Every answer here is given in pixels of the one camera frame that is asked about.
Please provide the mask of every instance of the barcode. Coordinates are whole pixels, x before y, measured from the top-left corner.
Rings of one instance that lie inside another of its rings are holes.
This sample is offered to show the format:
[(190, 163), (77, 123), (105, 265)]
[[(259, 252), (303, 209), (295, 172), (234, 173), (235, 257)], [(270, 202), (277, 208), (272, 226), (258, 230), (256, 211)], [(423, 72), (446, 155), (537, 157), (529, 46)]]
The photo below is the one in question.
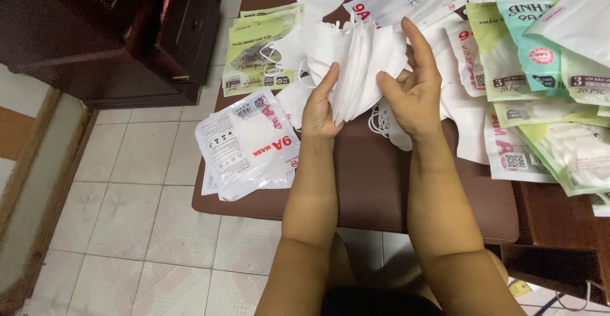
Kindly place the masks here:
[(477, 87), (485, 87), (485, 74), (475, 75)]
[(535, 156), (534, 154), (530, 154), (530, 161), (533, 165), (536, 165), (536, 166), (541, 165), (540, 159), (538, 158), (538, 156)]
[(525, 162), (525, 155), (523, 154), (506, 154), (504, 155), (506, 160), (507, 168), (523, 168), (527, 169), (528, 164)]
[(251, 108), (250, 106), (248, 106), (246, 108), (243, 108), (243, 109), (240, 108), (240, 109), (237, 110), (237, 116), (238, 117), (243, 117), (244, 115), (246, 115), (246, 114), (248, 114), (248, 113), (250, 113), (252, 111), (254, 111), (254, 109)]
[(265, 97), (263, 95), (261, 95), (260, 97), (258, 97), (258, 99), (254, 101), (254, 107), (256, 108), (262, 108), (265, 105), (267, 105), (267, 103), (265, 103)]

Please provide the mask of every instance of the person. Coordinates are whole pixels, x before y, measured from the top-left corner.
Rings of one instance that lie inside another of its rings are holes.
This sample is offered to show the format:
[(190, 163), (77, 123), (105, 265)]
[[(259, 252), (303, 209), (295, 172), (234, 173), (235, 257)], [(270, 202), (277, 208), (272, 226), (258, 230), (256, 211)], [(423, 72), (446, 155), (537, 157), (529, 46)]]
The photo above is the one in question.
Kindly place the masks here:
[(397, 79), (379, 72), (377, 85), (413, 141), (407, 225), (427, 285), (418, 294), (355, 286), (335, 233), (332, 155), (343, 127), (334, 125), (327, 99), (339, 76), (335, 62), (303, 112), (299, 168), (255, 316), (525, 315), (506, 286), (506, 270), (483, 246), (456, 172), (438, 117), (441, 77), (430, 45), (408, 19), (401, 26), (413, 72)]

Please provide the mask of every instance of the forearm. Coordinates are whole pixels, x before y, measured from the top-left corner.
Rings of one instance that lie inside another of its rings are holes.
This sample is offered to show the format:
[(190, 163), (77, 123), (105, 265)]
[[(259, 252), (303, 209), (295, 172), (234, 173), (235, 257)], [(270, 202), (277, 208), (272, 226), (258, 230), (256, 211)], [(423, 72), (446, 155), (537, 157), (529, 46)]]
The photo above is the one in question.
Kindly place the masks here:
[(442, 132), (414, 141), (407, 225), (420, 258), (483, 249), (483, 238)]
[(333, 149), (334, 139), (303, 136), (282, 237), (330, 249), (339, 217)]

